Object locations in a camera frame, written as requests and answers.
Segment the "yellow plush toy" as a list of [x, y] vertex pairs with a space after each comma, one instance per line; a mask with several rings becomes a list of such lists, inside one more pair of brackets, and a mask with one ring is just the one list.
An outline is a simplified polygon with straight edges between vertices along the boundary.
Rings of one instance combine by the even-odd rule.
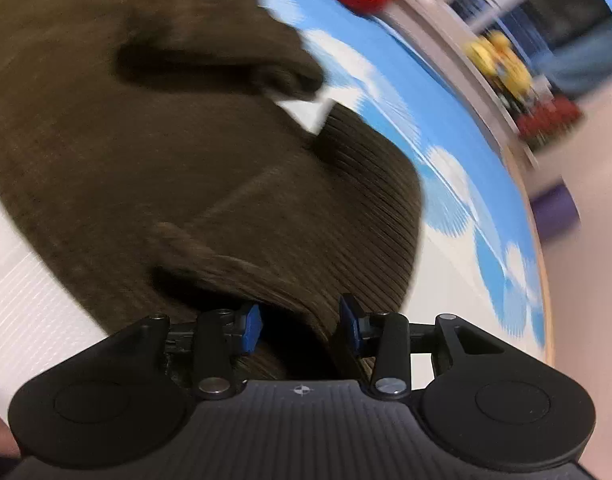
[[466, 44], [464, 52], [492, 87], [506, 92], [515, 101], [526, 103], [533, 78], [503, 32], [492, 30], [478, 36]]

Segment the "white window sill ledge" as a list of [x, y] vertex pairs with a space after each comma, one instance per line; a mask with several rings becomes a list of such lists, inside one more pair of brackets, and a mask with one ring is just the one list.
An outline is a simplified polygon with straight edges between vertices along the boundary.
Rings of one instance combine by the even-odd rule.
[[466, 57], [463, 47], [475, 39], [447, 3], [436, 0], [391, 0], [382, 18], [399, 32], [449, 84], [480, 126], [488, 145], [500, 156], [510, 154], [525, 169], [537, 159], [519, 140], [518, 129], [492, 87]]

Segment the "purple box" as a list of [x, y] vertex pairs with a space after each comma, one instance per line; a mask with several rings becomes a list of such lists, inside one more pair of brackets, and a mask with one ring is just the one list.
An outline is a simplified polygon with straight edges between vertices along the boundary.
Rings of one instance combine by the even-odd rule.
[[541, 243], [550, 242], [579, 224], [579, 212], [563, 180], [530, 199], [530, 207]]

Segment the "blue white patterned bed sheet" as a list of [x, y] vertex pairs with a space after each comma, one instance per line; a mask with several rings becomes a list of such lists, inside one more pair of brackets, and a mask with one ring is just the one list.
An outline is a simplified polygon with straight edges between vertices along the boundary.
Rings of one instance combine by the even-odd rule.
[[[424, 214], [410, 320], [452, 312], [550, 361], [545, 280], [522, 186], [449, 84], [384, 18], [359, 18], [334, 0], [261, 3], [301, 31], [329, 74], [315, 102], [285, 110], [313, 131], [341, 102], [417, 167]], [[102, 335], [0, 202], [0, 415], [24, 382]]]

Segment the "dark brown corduroy pants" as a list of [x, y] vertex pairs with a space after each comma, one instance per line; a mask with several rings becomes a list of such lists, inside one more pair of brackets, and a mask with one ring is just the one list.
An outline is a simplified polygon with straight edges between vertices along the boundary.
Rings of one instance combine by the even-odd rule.
[[328, 368], [338, 300], [396, 312], [422, 190], [258, 0], [0, 0], [0, 199], [105, 330], [257, 300], [246, 375]]

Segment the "red brown plush toy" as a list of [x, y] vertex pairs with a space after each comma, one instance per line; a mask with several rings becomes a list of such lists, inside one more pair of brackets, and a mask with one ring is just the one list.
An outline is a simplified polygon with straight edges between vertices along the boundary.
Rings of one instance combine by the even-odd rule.
[[533, 153], [568, 136], [584, 118], [582, 110], [566, 96], [538, 101], [515, 120], [519, 137]]

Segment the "blue curtain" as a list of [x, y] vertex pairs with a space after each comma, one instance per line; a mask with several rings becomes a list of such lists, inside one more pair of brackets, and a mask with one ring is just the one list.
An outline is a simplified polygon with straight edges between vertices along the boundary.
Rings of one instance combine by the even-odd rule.
[[570, 99], [596, 90], [612, 77], [612, 25], [600, 26], [556, 50], [540, 71]]

